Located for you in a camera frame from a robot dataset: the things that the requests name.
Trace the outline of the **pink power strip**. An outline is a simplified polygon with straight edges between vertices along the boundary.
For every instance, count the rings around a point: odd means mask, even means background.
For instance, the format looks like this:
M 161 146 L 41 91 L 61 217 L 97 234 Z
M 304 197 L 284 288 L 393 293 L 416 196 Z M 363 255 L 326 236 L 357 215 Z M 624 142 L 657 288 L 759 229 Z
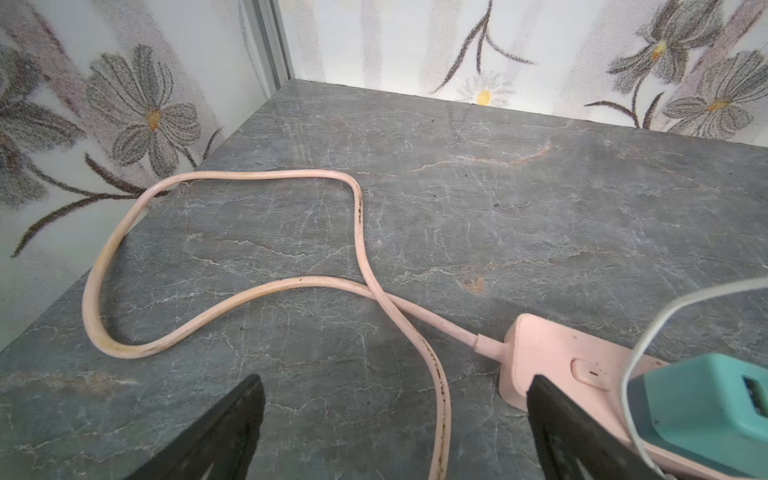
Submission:
M 500 363 L 500 394 L 524 412 L 533 378 L 543 375 L 619 442 L 643 447 L 656 466 L 670 473 L 756 479 L 729 476 L 640 438 L 628 403 L 629 382 L 667 362 L 643 355 L 632 364 L 634 353 L 628 348 L 531 314 L 520 315 L 503 341 L 477 341 L 475 349 Z

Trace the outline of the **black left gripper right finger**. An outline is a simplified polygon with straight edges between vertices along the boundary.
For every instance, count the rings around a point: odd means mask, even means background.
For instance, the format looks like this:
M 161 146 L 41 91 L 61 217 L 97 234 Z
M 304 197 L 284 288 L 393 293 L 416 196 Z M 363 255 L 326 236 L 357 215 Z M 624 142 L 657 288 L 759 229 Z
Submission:
M 545 376 L 533 378 L 526 404 L 547 479 L 659 477 Z

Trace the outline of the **teal USB charger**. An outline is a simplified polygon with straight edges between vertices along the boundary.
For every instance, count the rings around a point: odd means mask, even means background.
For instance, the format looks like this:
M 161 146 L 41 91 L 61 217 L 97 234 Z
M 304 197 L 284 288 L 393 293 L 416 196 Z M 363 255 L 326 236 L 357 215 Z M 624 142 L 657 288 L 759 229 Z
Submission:
M 630 380 L 640 438 L 733 477 L 767 477 L 767 370 L 710 353 Z

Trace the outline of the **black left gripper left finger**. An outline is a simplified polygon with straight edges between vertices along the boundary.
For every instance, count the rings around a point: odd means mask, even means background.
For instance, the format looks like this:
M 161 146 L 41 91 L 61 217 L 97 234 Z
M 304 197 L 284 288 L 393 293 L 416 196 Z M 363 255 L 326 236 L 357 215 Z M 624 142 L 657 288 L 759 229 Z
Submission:
M 130 479 L 244 479 L 260 439 L 266 396 L 252 374 Z

